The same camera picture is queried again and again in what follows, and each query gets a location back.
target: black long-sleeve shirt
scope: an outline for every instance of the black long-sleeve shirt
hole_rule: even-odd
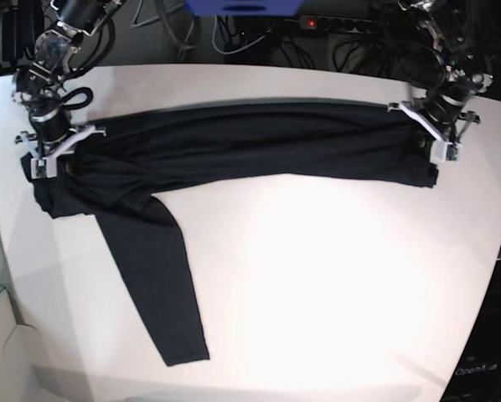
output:
[[[152,197],[217,180],[281,173],[432,187],[419,129],[384,107],[284,103],[161,111],[99,121],[107,135],[33,181],[53,218],[94,214],[167,365],[208,359],[183,236]],[[30,156],[23,158],[29,177]]]

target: black cable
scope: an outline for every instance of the black cable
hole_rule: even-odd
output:
[[[422,84],[425,87],[432,87],[433,84],[421,77],[415,77],[411,72],[407,71],[405,67],[403,66],[404,62],[406,59],[400,59],[400,62],[398,63],[398,67],[400,71],[405,75],[405,77],[412,83],[412,84]]]
[[[107,20],[106,26],[109,34],[109,39],[107,40],[106,47],[89,64],[86,64],[83,66],[83,68],[74,71],[70,75],[70,78],[82,77],[83,75],[91,71],[94,67],[96,67],[111,52],[113,46],[115,45],[116,39],[115,23],[110,18]]]
[[[432,47],[427,46],[425,44],[419,44],[418,42],[411,42],[408,40],[396,40],[395,43],[396,44],[405,44],[407,46],[415,46],[417,48],[427,50],[428,52],[433,54],[433,56],[435,56],[436,60],[438,60],[438,58],[441,57],[440,54],[436,50],[434,50]]]
[[[295,43],[295,40],[291,37],[288,36],[288,40],[292,43],[293,47],[296,49],[296,51],[300,52],[303,58],[306,58],[306,62],[308,65],[308,68],[315,70],[316,69],[316,63],[314,63],[313,58],[310,56],[310,54],[303,49],[301,46]]]
[[[40,5],[42,6],[42,13],[46,14],[46,11],[48,11],[49,6],[51,5],[51,1],[50,0],[43,0]]]
[[[346,44],[354,44],[354,43],[357,43],[357,42],[360,42],[359,39],[350,39],[350,40],[346,40],[346,41],[343,41],[343,42],[340,42],[339,44],[336,44],[336,46],[334,46],[334,49],[333,49],[333,52],[332,52],[332,56],[333,56],[333,64],[334,64],[334,68],[338,71],[338,72],[341,72],[340,68],[338,67],[338,61],[336,60],[336,56],[338,54],[338,51],[343,47],[345,46]]]
[[[391,57],[386,53],[386,48],[381,42],[377,42],[379,45],[379,50],[377,51],[379,55],[380,68],[377,72],[378,77],[390,78],[390,61]]]
[[[86,60],[78,67],[78,70],[83,69],[87,64],[90,63],[92,58],[98,53],[98,49],[101,46],[101,41],[103,40],[103,29],[100,29],[98,31],[98,40],[96,41],[96,46],[94,47],[94,50],[92,50],[92,53],[90,53],[89,57],[86,58]]]
[[[198,42],[200,41],[200,36],[199,36],[199,33],[201,32],[200,18],[196,16],[194,17],[195,28],[196,28],[195,32],[197,32],[197,34],[195,35],[194,43],[187,44],[185,42],[182,42],[174,33],[170,21],[168,21],[168,13],[167,13],[167,8],[165,7],[164,0],[155,0],[155,4],[156,4],[156,10],[158,11],[159,19],[162,22],[162,26],[165,29],[165,32],[167,33],[168,37],[173,41],[173,43],[176,46],[178,46],[178,48],[183,50],[194,49],[198,44]]]
[[[363,47],[365,47],[368,43],[369,43],[368,39],[365,38],[363,42]],[[373,42],[371,49],[364,52],[364,56],[362,56],[359,62],[351,69],[350,73],[359,74],[362,72],[363,68],[365,68],[367,65],[371,65],[372,61],[374,61],[376,47],[377,47],[377,40]]]
[[[287,60],[287,62],[289,63],[290,67],[292,67],[292,68],[293,68],[293,62],[292,62],[292,60],[289,58],[289,56],[287,55],[286,50],[284,50],[284,48],[283,48],[282,46],[280,46],[278,49],[282,52],[282,54],[284,54],[284,58],[285,58],[285,59]]]
[[[400,48],[396,45],[395,41],[392,39],[392,35],[390,35],[390,31],[388,29],[388,25],[385,21],[385,13],[380,13],[380,18],[378,21],[378,26],[381,28],[381,32],[385,37],[385,41],[388,43],[388,47],[392,49],[396,54],[400,54]]]
[[[221,17],[217,17],[217,21],[219,22],[219,33],[220,37],[223,39],[223,42],[225,42],[225,44],[233,44],[234,41],[232,40],[232,36],[230,35],[230,30],[226,25],[226,22],[223,21]]]
[[[237,32],[232,33],[232,31],[230,31],[230,22],[228,20],[228,17],[225,17],[224,20],[220,17],[220,23],[226,29],[228,36],[230,36],[231,38],[237,37]]]
[[[66,103],[69,102],[72,98],[75,98],[77,95],[84,95],[86,97],[85,100],[82,102],[78,103],[72,103],[71,105],[67,105]],[[92,92],[91,88],[87,88],[86,86],[83,86],[81,88],[77,88],[75,90],[72,90],[70,93],[66,94],[61,98],[63,107],[67,111],[77,111],[79,109],[83,109],[84,107],[87,107],[90,105],[90,103],[94,100],[94,93]]]
[[[31,48],[29,46],[23,50],[23,54],[25,55],[25,59],[29,61],[34,60],[34,54],[31,53]]]
[[[312,56],[310,56],[310,54],[301,46],[296,44],[291,36],[287,36],[287,40],[283,40],[282,43],[289,44],[293,47],[295,55],[297,56],[297,60],[299,61],[299,64],[302,68],[307,68],[309,70],[316,69],[316,64],[314,63]]]
[[[415,46],[418,46],[421,49],[428,49],[428,50],[431,50],[431,52],[433,52],[433,49],[427,48],[425,45],[422,45],[422,44],[417,44],[417,43],[408,43],[408,44],[414,44]],[[422,78],[421,76],[414,76],[411,72],[408,72],[407,70],[405,70],[405,68],[403,67],[403,64],[406,61],[409,61],[409,60],[410,59],[407,58],[407,57],[403,57],[403,58],[400,59],[400,63],[398,65],[400,67],[401,72],[403,74],[405,74],[407,77],[410,77],[411,80],[418,81],[419,83],[421,83],[421,84],[423,84],[425,86],[428,86],[428,87],[434,86],[435,84],[433,82],[427,80],[426,78]],[[414,58],[411,58],[411,61],[414,61],[415,64],[418,64],[419,66],[422,66],[422,73],[423,73],[423,68],[427,68],[427,62],[424,63],[423,60],[417,61]],[[439,76],[439,78],[441,76],[446,77],[446,73],[447,72],[446,72],[445,68],[442,65],[440,65],[440,63],[439,63],[439,69],[441,70],[441,75]]]
[[[340,67],[340,70],[338,70],[340,73],[343,71],[343,69],[348,65],[348,62],[349,60],[351,59],[351,56],[354,54],[354,52],[356,52],[358,49],[360,49],[360,47],[362,46],[363,44],[362,43],[358,43],[356,45],[354,45],[351,50],[345,55],[345,57],[343,58],[343,63],[342,63],[342,66]]]

